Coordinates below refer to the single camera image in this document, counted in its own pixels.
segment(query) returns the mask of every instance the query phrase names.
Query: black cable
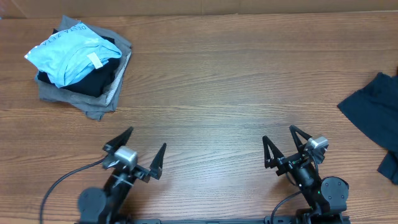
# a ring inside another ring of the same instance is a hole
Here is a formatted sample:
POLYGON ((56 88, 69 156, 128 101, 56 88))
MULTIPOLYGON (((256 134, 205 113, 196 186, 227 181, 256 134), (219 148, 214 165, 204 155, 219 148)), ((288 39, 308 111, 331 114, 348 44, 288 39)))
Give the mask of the black cable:
POLYGON ((39 215, 39 220, 40 220, 40 224, 43 224, 43 212, 44 212, 44 204, 45 201, 47 200, 47 198, 49 197, 49 195, 51 194, 52 190, 54 190, 54 188, 61 182, 63 181, 65 178, 69 177, 72 174, 76 174, 79 171, 85 170, 87 168, 93 167, 95 165, 98 165, 100 163, 102 163, 104 161, 105 158, 100 159, 99 161, 96 161, 92 164, 88 164, 86 166, 83 166, 79 169, 75 169, 74 171, 71 171, 65 175, 63 175, 61 178, 59 178, 57 181, 55 181, 55 183, 49 188, 49 190, 47 191, 47 193, 45 193, 42 204, 40 205, 40 215, 39 215))
POLYGON ((309 156, 310 156, 310 158, 312 159, 313 163, 315 164, 315 171, 317 172, 317 175, 319 175, 318 164, 317 164, 317 162, 315 161, 314 156, 313 156, 313 155, 309 155, 309 156))
POLYGON ((291 184, 293 184, 293 186, 297 186, 295 183, 293 183, 293 180, 289 177, 288 173, 285 173, 285 174, 286 174, 287 180, 288 180, 291 184))
POLYGON ((283 201, 279 202, 279 204, 278 204, 278 205, 274 208, 274 210, 272 211, 272 214, 271 214, 271 224, 274 224, 274 216, 275 216, 276 210, 278 210, 278 208, 279 208, 281 205, 283 205, 285 202, 287 202, 288 200, 290 200, 290 199, 296 197, 296 196, 299 195, 299 194, 301 194, 301 192, 296 192, 296 193, 292 194, 291 196, 289 196, 289 197, 283 199, 283 201))

